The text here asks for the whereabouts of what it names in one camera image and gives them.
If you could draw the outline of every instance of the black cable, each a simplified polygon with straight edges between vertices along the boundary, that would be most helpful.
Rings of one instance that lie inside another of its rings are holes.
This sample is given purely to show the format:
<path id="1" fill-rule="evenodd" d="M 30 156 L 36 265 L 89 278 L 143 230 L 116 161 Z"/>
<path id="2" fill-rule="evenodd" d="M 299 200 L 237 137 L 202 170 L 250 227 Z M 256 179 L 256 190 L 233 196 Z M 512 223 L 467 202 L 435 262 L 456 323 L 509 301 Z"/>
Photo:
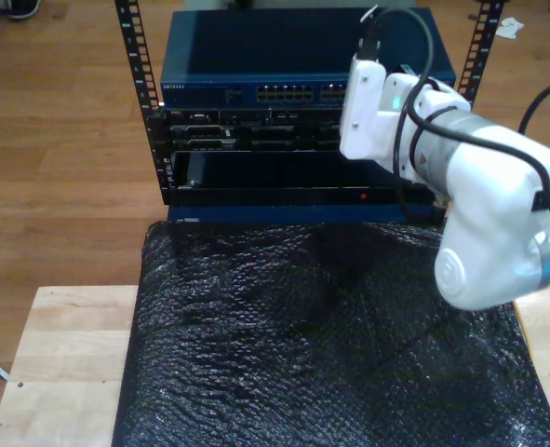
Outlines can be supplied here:
<path id="1" fill-rule="evenodd" d="M 539 107 L 539 104 L 542 103 L 542 101 L 550 96 L 550 87 L 544 89 L 530 104 L 530 106 L 527 108 L 527 112 L 523 115 L 523 119 L 520 121 L 520 124 L 518 125 L 518 133 L 522 133 L 525 135 L 525 132 L 527 131 L 527 125 L 529 124 L 531 117 L 537 110 L 537 107 Z"/>
<path id="2" fill-rule="evenodd" d="M 400 138 L 403 132 L 403 127 L 405 125 L 405 118 L 406 118 L 404 114 L 405 114 L 405 110 L 407 110 L 407 115 L 409 115 L 409 117 L 413 120 L 413 122 L 415 122 L 415 124 L 417 124 L 419 127 L 427 130 L 430 133 L 434 133 L 435 135 L 438 135 L 440 137 L 448 138 L 457 142 L 465 142 L 475 146 L 480 146 L 487 149 L 492 149 L 494 151 L 502 152 L 504 154 L 508 154 L 510 156 L 519 158 L 524 162 L 528 163 L 529 165 L 531 165 L 537 171 L 537 174 L 539 175 L 539 178 L 542 183 L 543 204 L 550 211 L 550 176 L 545 166 L 541 162 L 539 162 L 536 158 L 514 147 L 508 146 L 506 144 L 493 142 L 490 140 L 484 140 L 484 139 L 473 137 L 471 135 L 468 135 L 466 133 L 462 133 L 456 130 L 450 130 L 441 126 L 437 126 L 433 123 L 425 121 L 423 118 L 421 118 L 417 114 L 417 112 L 415 111 L 415 99 L 422 91 L 425 81 L 429 76 L 432 68 L 432 61 L 434 56 L 432 35 L 427 25 L 425 24 L 425 22 L 417 14 L 415 14 L 413 11 L 409 9 L 400 9 L 400 8 L 386 9 L 385 11 L 381 12 L 378 15 L 378 18 L 393 12 L 405 13 L 410 15 L 413 19 L 415 19 L 418 25 L 423 29 L 423 33 L 425 34 L 425 39 L 428 47 L 428 61 L 425 64 L 425 67 L 423 69 L 423 72 L 422 72 L 422 75 L 420 76 L 419 81 L 409 93 L 407 100 L 405 101 L 405 105 L 403 106 L 403 110 L 401 111 L 401 115 L 399 116 L 398 126 L 396 128 L 395 147 L 393 152 L 393 171 L 395 175 L 398 173 L 398 170 L 396 169 L 397 166 L 395 167 L 394 162 L 395 162 L 395 158 L 398 161 L 398 155 L 396 154 L 396 152 L 400 148 Z M 541 102 L 543 98 L 538 97 L 538 99 L 539 101 L 537 102 L 537 105 L 539 105 L 539 102 Z"/>
<path id="3" fill-rule="evenodd" d="M 428 81 L 428 76 L 430 72 L 432 71 L 432 63 L 434 61 L 434 45 L 432 40 L 432 34 L 430 33 L 430 30 L 428 29 L 427 25 L 425 24 L 425 21 L 413 12 L 411 9 L 405 9 L 400 7 L 392 7 L 383 10 L 381 13 L 378 14 L 376 17 L 376 20 L 379 20 L 381 17 L 387 15 L 387 14 L 393 14 L 393 13 L 401 13 L 401 14 L 407 14 L 411 16 L 419 25 L 419 27 L 422 29 L 423 34 L 425 34 L 425 40 L 427 42 L 427 51 L 428 51 L 428 57 L 427 61 L 425 63 L 425 66 L 423 67 L 422 75 L 420 76 L 420 79 L 418 83 L 415 85 L 413 90 L 409 93 L 406 103 L 403 105 L 401 109 L 400 116 L 398 118 L 398 125 L 396 127 L 396 136 L 395 136 L 395 144 L 393 147 L 393 173 L 395 175 L 395 190 L 396 190 L 396 200 L 398 202 L 398 207 L 401 209 L 401 212 L 405 215 L 405 218 L 408 222 L 414 223 L 414 224 L 423 224 L 423 223 L 429 223 L 430 218 L 428 216 L 418 216 L 414 215 L 409 211 L 409 206 L 407 205 L 407 200 L 405 199 L 405 191 L 403 190 L 403 180 L 401 179 L 400 171 L 399 171 L 399 153 L 400 153 L 400 147 L 401 147 L 401 137 L 403 133 L 403 128 L 405 127 L 405 120 L 407 119 L 407 107 L 406 104 L 409 102 L 409 98 L 412 97 L 413 101 L 415 101 L 415 98 L 417 97 L 417 93 L 419 93 L 419 90 L 417 90 L 417 93 L 413 95 L 413 92 L 416 91 L 416 87 L 420 86 L 420 90 L 423 87 L 423 85 Z"/>

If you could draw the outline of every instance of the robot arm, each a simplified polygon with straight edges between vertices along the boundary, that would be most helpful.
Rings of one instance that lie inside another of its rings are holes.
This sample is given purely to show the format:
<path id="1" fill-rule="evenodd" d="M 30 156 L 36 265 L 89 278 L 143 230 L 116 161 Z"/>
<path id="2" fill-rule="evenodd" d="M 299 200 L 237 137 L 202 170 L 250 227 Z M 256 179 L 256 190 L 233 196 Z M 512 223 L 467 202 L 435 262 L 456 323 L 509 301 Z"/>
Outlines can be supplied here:
<path id="1" fill-rule="evenodd" d="M 355 59 L 341 125 L 341 151 L 393 171 L 401 109 L 419 78 Z M 550 176 L 550 149 L 470 111 L 438 81 L 416 99 L 417 114 L 446 129 L 503 142 L 533 156 Z M 425 184 L 452 210 L 436 257 L 438 289 L 452 305 L 476 310 L 550 286 L 550 211 L 542 183 L 525 161 L 418 128 L 409 118 L 399 150 L 402 178 Z"/>

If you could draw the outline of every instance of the wooden table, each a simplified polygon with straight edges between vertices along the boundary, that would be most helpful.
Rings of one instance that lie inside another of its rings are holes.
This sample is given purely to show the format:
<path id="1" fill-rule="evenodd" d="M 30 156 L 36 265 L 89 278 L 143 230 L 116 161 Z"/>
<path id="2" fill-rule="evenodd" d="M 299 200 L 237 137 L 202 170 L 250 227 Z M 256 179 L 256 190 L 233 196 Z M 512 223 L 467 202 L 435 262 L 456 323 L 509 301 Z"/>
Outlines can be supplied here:
<path id="1" fill-rule="evenodd" d="M 38 290 L 0 406 L 0 447 L 111 445 L 136 290 Z M 516 310 L 550 402 L 550 290 Z"/>

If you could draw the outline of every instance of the wooden floor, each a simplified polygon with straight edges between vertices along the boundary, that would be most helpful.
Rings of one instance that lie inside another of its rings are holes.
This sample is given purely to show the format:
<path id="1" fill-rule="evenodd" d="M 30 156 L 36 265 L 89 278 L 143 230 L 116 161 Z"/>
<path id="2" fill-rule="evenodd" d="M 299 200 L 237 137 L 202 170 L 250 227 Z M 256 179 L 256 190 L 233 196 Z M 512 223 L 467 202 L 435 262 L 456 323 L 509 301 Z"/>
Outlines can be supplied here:
<path id="1" fill-rule="evenodd" d="M 160 74 L 169 12 L 142 1 Z M 427 0 L 459 73 L 474 2 Z M 549 2 L 515 0 L 525 23 L 498 38 L 476 111 L 516 127 L 550 84 Z M 114 5 L 45 0 L 23 23 L 0 22 L 0 365 L 11 369 L 39 286 L 136 284 L 149 224 L 164 219 Z M 550 145 L 550 99 L 529 133 Z M 0 399 L 4 382 L 0 380 Z"/>

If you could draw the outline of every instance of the bubble wrap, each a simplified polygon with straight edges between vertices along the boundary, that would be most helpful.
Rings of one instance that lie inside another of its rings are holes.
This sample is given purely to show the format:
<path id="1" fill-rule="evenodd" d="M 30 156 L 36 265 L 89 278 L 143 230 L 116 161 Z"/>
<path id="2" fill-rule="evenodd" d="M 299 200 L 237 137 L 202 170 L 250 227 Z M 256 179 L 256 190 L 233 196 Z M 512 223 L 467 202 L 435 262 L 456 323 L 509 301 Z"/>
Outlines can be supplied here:
<path id="1" fill-rule="evenodd" d="M 113 446 L 550 446 L 513 307 L 447 305 L 438 242 L 156 223 Z"/>

